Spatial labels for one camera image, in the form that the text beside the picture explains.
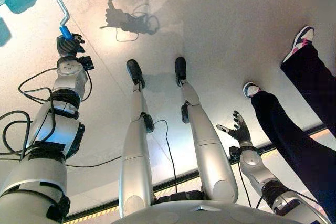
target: black shoe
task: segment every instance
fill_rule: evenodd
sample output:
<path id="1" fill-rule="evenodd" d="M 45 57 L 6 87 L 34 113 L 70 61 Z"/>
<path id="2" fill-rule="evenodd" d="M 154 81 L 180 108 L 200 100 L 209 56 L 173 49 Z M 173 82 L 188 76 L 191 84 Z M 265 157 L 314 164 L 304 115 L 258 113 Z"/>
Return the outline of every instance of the black shoe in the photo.
<path id="1" fill-rule="evenodd" d="M 177 85 L 181 86 L 181 80 L 186 79 L 187 66 L 184 57 L 180 56 L 175 60 L 175 74 Z"/>
<path id="2" fill-rule="evenodd" d="M 142 78 L 142 72 L 139 64 L 136 60 L 129 60 L 126 63 L 127 71 L 130 74 L 134 84 L 141 83 L 142 88 L 145 87 L 146 83 Z"/>

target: person's leg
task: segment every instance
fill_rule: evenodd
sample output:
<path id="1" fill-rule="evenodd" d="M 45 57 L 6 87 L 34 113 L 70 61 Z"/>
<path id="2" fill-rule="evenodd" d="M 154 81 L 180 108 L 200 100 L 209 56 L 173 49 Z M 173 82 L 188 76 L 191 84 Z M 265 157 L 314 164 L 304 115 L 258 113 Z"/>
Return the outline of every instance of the person's leg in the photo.
<path id="1" fill-rule="evenodd" d="M 299 40 L 302 36 L 306 37 L 308 42 L 300 47 Z M 294 49 L 296 45 L 300 49 L 293 50 L 286 57 L 281 69 L 330 132 L 336 136 L 336 78 L 319 59 L 317 50 L 311 44 L 312 39 L 313 28 L 303 29 L 293 44 Z"/>
<path id="2" fill-rule="evenodd" d="M 336 221 L 336 152 L 307 136 L 265 91 L 251 98 L 258 121 L 290 167 Z"/>

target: wire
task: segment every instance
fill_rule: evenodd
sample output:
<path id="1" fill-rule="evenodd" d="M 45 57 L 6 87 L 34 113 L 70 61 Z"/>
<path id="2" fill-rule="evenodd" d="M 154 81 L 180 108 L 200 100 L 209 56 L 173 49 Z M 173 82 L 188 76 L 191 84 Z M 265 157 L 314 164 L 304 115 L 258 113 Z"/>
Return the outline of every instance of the wire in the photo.
<path id="1" fill-rule="evenodd" d="M 51 91 L 50 88 L 48 87 L 43 87 L 43 88 L 39 88 L 39 89 L 33 89 L 33 90 L 27 90 L 27 91 L 24 91 L 23 94 L 25 93 L 31 93 L 31 92 L 36 92 L 36 91 L 40 91 L 40 90 L 48 90 L 49 91 L 49 99 L 50 99 L 50 110 L 51 110 L 51 120 L 52 120 L 52 128 L 51 128 L 51 131 L 49 132 L 48 135 L 46 135 L 42 140 L 39 141 L 38 144 L 33 144 L 31 145 L 28 149 L 31 149 L 31 148 L 34 148 L 34 147 L 38 147 L 41 143 L 43 143 L 44 141 L 46 141 L 48 138 L 51 137 L 51 135 L 54 133 L 55 131 L 55 128 L 56 128 L 56 119 L 55 119 L 55 109 L 54 109 L 54 100 L 53 100 L 53 93 Z M 23 145 L 23 148 L 22 148 L 22 153 L 21 153 L 21 159 L 23 159 L 25 157 L 25 152 L 26 152 L 26 144 L 27 144 L 27 140 L 28 139 L 25 139 L 24 141 L 24 145 Z"/>
<path id="2" fill-rule="evenodd" d="M 240 161 L 238 160 L 237 164 L 238 164 L 238 168 L 239 168 L 239 174 L 240 174 L 240 178 L 242 179 L 242 181 L 241 181 L 241 182 L 243 182 L 243 186 L 244 186 L 244 189 L 245 189 L 245 192 L 246 192 L 246 196 L 247 196 L 248 204 L 250 205 L 250 207 L 252 207 L 252 205 L 251 205 L 251 201 L 250 201 L 250 197 L 248 196 L 248 192 L 247 192 L 247 189 L 246 189 L 246 186 L 245 186 L 244 180 L 243 180 L 243 176 L 242 176 L 242 174 L 241 174 L 241 170 L 240 170 L 240 165 L 239 165 L 239 162 L 240 162 Z"/>
<path id="3" fill-rule="evenodd" d="M 81 165 L 66 165 L 66 166 L 70 166 L 70 167 L 78 167 L 78 168 L 92 168 L 92 167 L 97 167 L 97 166 L 104 165 L 104 164 L 106 164 L 106 163 L 115 161 L 115 160 L 117 160 L 117 159 L 119 159 L 119 158 L 121 158 L 121 156 L 119 156 L 119 157 L 115 157 L 115 158 L 113 158 L 113 159 L 110 159 L 110 160 L 105 161 L 105 162 L 103 162 L 103 163 L 100 163 L 100 164 L 98 164 L 98 165 L 83 165 L 83 166 L 81 166 Z"/>
<path id="4" fill-rule="evenodd" d="M 300 196 L 302 196 L 302 197 L 304 197 L 304 198 L 306 198 L 306 199 L 309 199 L 309 200 L 311 200 L 311 201 L 313 201 L 314 203 L 316 203 L 317 205 L 319 205 L 320 206 L 320 203 L 318 202 L 318 201 L 316 201 L 316 200 L 314 200 L 314 199 L 312 199 L 312 198 L 309 198 L 308 196 L 306 196 L 306 195 L 304 195 L 304 194 L 301 194 L 301 193 L 299 193 L 298 191 L 294 191 L 294 190 L 292 190 L 292 189 L 290 189 L 293 193 L 296 193 L 296 194 L 298 194 L 298 195 L 300 195 Z"/>
<path id="5" fill-rule="evenodd" d="M 17 158 L 0 158 L 0 160 L 16 160 L 16 161 L 20 161 Z"/>
<path id="6" fill-rule="evenodd" d="M 85 71 L 85 72 L 86 72 L 86 74 L 87 74 L 87 76 L 88 76 L 88 78 L 89 78 L 89 81 L 90 81 L 90 92 L 89 92 L 88 96 L 82 100 L 82 102 L 85 101 L 85 100 L 87 100 L 87 99 L 90 97 L 91 92 L 92 92 L 92 80 L 91 80 L 91 77 L 90 77 L 88 71 Z"/>
<path id="7" fill-rule="evenodd" d="M 21 90 L 21 87 L 22 87 L 25 83 L 27 83 L 28 81 L 30 81 L 31 79 L 33 79 L 33 78 L 35 78 L 35 77 L 38 77 L 38 76 L 40 76 L 41 74 L 43 74 L 43 73 L 45 73 L 45 72 L 48 72 L 48 71 L 52 71 L 52 70 L 57 70 L 57 68 L 49 68 L 49 69 L 44 70 L 44 71 L 42 71 L 41 73 L 38 73 L 38 74 L 36 74 L 36 75 L 30 77 L 29 79 L 25 80 L 24 82 L 22 82 L 22 83 L 19 85 L 19 87 L 18 87 L 19 92 L 20 92 L 21 94 L 23 94 L 25 97 L 31 99 L 32 101 L 37 102 L 37 103 L 39 103 L 39 104 L 43 104 L 42 102 L 39 102 L 38 100 L 43 101 L 43 102 L 46 102 L 47 100 L 44 100 L 44 99 L 41 99 L 41 98 L 38 98 L 38 97 L 34 97 L 34 96 L 32 96 L 32 95 L 26 94 L 27 91 L 25 91 L 25 92 L 22 91 L 22 90 Z"/>
<path id="8" fill-rule="evenodd" d="M 170 151 L 169 142 L 168 142 L 168 138 L 167 138 L 167 135 L 168 135 L 168 123 L 167 123 L 166 120 L 161 119 L 161 120 L 156 121 L 154 124 L 157 124 L 157 123 L 159 123 L 159 122 L 165 122 L 166 127 L 167 127 L 167 131 L 166 131 L 166 141 L 167 141 L 167 145 L 168 145 L 168 151 L 169 151 L 170 159 L 172 160 L 172 164 L 173 164 L 174 181 L 175 181 L 175 192 L 177 193 L 177 181 L 176 181 L 175 165 L 174 165 L 174 161 L 173 161 L 173 157 L 172 157 L 172 152 Z"/>
<path id="9" fill-rule="evenodd" d="M 318 201 L 316 201 L 316 200 L 314 200 L 314 199 L 312 199 L 312 198 L 310 198 L 310 197 L 308 197 L 308 196 L 306 196 L 306 195 L 304 195 L 304 194 L 302 194 L 302 193 L 299 193 L 298 191 L 294 191 L 294 190 L 292 190 L 292 189 L 290 189 L 290 191 L 292 191 L 293 193 L 296 193 L 296 194 L 298 194 L 298 195 L 300 195 L 300 196 L 302 196 L 302 197 L 304 197 L 304 198 L 306 198 L 306 199 L 308 199 L 308 200 L 311 200 L 312 202 L 314 202 L 314 203 L 316 203 L 317 205 L 319 205 L 320 206 L 320 203 L 318 202 Z M 258 209 L 258 207 L 259 207 L 259 205 L 260 205 L 260 202 L 261 202 L 261 200 L 263 199 L 263 195 L 261 196 L 261 198 L 259 199 L 259 201 L 258 201 L 258 204 L 257 204 L 257 206 L 256 206 L 256 209 Z"/>
<path id="10" fill-rule="evenodd" d="M 9 150 L 11 153 L 15 153 L 15 150 L 13 150 L 13 149 L 11 148 L 11 146 L 8 144 L 7 139 L 6 139 L 6 133 L 7 133 L 8 128 L 9 128 L 10 126 L 12 126 L 13 124 L 15 124 L 15 123 L 27 123 L 27 120 L 24 120 L 24 121 L 12 121 L 12 122 L 8 123 L 8 124 L 5 126 L 5 128 L 4 128 L 3 132 L 2 132 L 2 141 L 3 141 L 3 143 L 4 143 L 4 146 L 5 146 L 5 147 L 7 148 L 7 150 Z"/>
<path id="11" fill-rule="evenodd" d="M 258 201 L 258 204 L 257 204 L 257 206 L 256 206 L 256 209 L 258 209 L 258 207 L 259 207 L 259 205 L 260 205 L 260 202 L 261 202 L 261 200 L 263 199 L 263 195 L 260 197 L 260 199 L 259 199 L 259 201 Z"/>
<path id="12" fill-rule="evenodd" d="M 27 121 L 26 121 L 27 122 L 27 127 L 26 127 L 26 134 L 25 134 L 23 148 L 20 151 L 11 151 L 9 153 L 0 153 L 0 155 L 3 156 L 3 155 L 13 155 L 13 154 L 21 153 L 21 159 L 22 159 L 24 157 L 24 151 L 26 149 L 25 144 L 27 144 L 28 136 L 29 136 L 29 130 L 30 130 L 30 116 L 29 116 L 29 114 L 25 111 L 22 111 L 22 110 L 15 110 L 15 111 L 11 111 L 11 112 L 8 112 L 8 113 L 0 116 L 0 120 L 2 120 L 3 118 L 5 118 L 9 115 L 15 114 L 15 113 L 23 114 L 27 119 Z"/>

